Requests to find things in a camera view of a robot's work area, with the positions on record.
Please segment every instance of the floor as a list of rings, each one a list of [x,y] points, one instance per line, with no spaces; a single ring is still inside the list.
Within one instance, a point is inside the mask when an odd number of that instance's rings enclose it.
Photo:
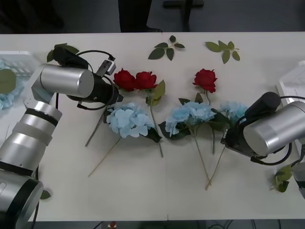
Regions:
[[[25,0],[19,0],[27,17],[26,33],[110,33],[120,32],[117,0],[53,0],[56,12],[64,21],[63,28],[42,23]],[[182,11],[164,9],[162,0],[153,0],[148,26],[164,32],[182,32]],[[304,0],[205,0],[204,7],[193,9],[189,31],[305,31]],[[0,33],[16,33],[0,20]],[[215,223],[228,227],[227,220],[118,222],[118,229],[208,229]],[[109,222],[98,228],[106,229]],[[98,222],[37,222],[35,229],[93,229]],[[305,220],[234,220],[230,229],[288,229],[303,228]]]

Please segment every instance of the white plastic basket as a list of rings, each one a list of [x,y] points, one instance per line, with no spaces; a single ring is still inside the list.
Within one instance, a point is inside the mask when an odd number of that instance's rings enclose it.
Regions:
[[[0,51],[0,60],[4,61],[5,65],[15,72],[17,76],[25,77],[25,80],[28,80],[41,64],[32,53],[27,51]],[[3,138],[11,134],[12,128],[25,112],[25,106],[23,105],[25,94],[26,90],[24,88],[12,107],[0,111],[0,146],[4,141]]]

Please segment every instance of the red rose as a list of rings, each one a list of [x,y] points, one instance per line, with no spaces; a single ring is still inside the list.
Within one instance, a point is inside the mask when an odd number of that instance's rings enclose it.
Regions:
[[[123,68],[118,73],[114,74],[114,82],[126,91],[132,92],[134,90],[134,81],[134,76]]]
[[[157,84],[154,84],[156,80],[157,76],[152,75],[152,72],[138,73],[135,77],[135,88],[139,90],[155,88],[157,86]]]
[[[209,91],[210,93],[216,92],[215,81],[217,80],[214,70],[205,70],[197,72],[195,75],[194,85],[201,86],[203,89]]]

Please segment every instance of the artificial flower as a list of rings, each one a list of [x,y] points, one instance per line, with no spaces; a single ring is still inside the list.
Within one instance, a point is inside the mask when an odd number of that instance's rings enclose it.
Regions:
[[[157,76],[152,75],[152,72],[141,72],[137,73],[135,78],[135,88],[139,90],[151,89],[157,86]]]
[[[132,92],[134,90],[135,78],[133,75],[122,68],[118,73],[114,74],[114,82],[122,89]]]
[[[202,69],[195,75],[194,85],[202,87],[204,90],[210,93],[216,92],[215,81],[217,80],[214,70]]]
[[[221,104],[219,112],[225,112],[227,117],[236,122],[239,118],[244,116],[245,111],[248,109],[244,104],[238,102],[225,102]]]
[[[154,127],[150,117],[134,103],[109,111],[111,114],[107,116],[106,122],[115,133],[120,133],[123,138],[128,135],[147,136],[148,130]]]
[[[188,102],[173,109],[172,114],[166,119],[165,130],[170,133],[171,137],[179,133],[176,128],[178,123],[185,123],[188,128],[191,128],[191,126],[213,119],[214,115],[215,113],[211,111],[210,106],[203,103]]]

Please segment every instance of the robotic arm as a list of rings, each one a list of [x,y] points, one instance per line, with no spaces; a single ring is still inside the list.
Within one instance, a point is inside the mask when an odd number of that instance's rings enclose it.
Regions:
[[[36,69],[24,101],[27,110],[0,148],[1,229],[23,228],[40,200],[43,184],[31,176],[62,115],[49,105],[54,93],[79,101],[78,107],[83,109],[90,108],[81,102],[111,105],[122,100],[117,89],[102,79],[105,74],[113,73],[112,60],[105,59],[94,74],[85,69],[88,63],[84,59],[62,48],[55,49],[53,57],[60,59],[62,66],[42,64]]]

